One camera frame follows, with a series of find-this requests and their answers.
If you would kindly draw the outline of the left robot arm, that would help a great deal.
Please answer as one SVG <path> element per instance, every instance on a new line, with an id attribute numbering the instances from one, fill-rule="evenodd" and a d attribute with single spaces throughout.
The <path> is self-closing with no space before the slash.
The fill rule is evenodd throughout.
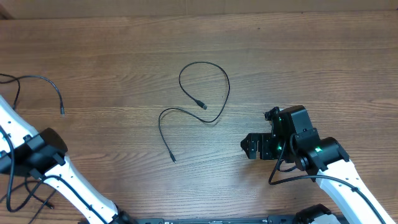
<path id="1" fill-rule="evenodd" d="M 75 168 L 67 146 L 51 128 L 38 132 L 1 100 L 1 173 L 9 175 L 6 208 L 12 208 L 11 192 L 16 176 L 33 177 L 62 194 L 88 223 L 134 223 L 126 212 L 102 196 Z"/>

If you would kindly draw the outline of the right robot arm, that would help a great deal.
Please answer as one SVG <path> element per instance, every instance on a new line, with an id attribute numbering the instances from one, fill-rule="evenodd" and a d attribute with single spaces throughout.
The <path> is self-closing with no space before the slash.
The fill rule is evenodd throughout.
<path id="1" fill-rule="evenodd" d="M 298 105 L 265 112 L 270 133 L 249 133 L 241 148 L 249 159 L 293 163 L 305 175 L 284 182 L 310 179 L 337 205 L 348 223 L 393 223 L 393 219 L 360 178 L 343 146 L 332 137 L 320 138 L 307 110 Z"/>

